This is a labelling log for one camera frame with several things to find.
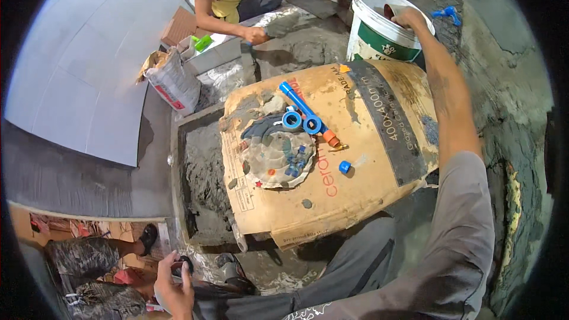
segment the plastic bag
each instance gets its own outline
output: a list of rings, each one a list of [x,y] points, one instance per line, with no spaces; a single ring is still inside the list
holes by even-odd
[[[168,50],[164,65],[148,68],[144,75],[160,96],[182,116],[190,115],[196,109],[202,83],[193,74],[184,71],[178,50]]]

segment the sandal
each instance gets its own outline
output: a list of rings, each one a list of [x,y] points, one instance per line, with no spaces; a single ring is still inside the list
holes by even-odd
[[[140,257],[144,257],[150,254],[150,250],[152,249],[152,245],[156,242],[158,238],[158,229],[153,224],[148,224],[142,231],[142,235],[138,238],[142,241],[144,245],[144,253],[140,255]]]

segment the bucket label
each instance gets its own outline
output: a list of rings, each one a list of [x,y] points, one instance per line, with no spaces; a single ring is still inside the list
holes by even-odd
[[[421,52],[419,49],[410,49],[404,47],[390,39],[385,38],[380,33],[374,31],[371,27],[361,22],[357,32],[359,39],[367,45],[360,45],[359,55],[364,59],[371,58],[373,60],[414,60]]]
[[[427,173],[427,164],[405,111],[381,73],[364,60],[346,63],[373,118],[399,187]]]

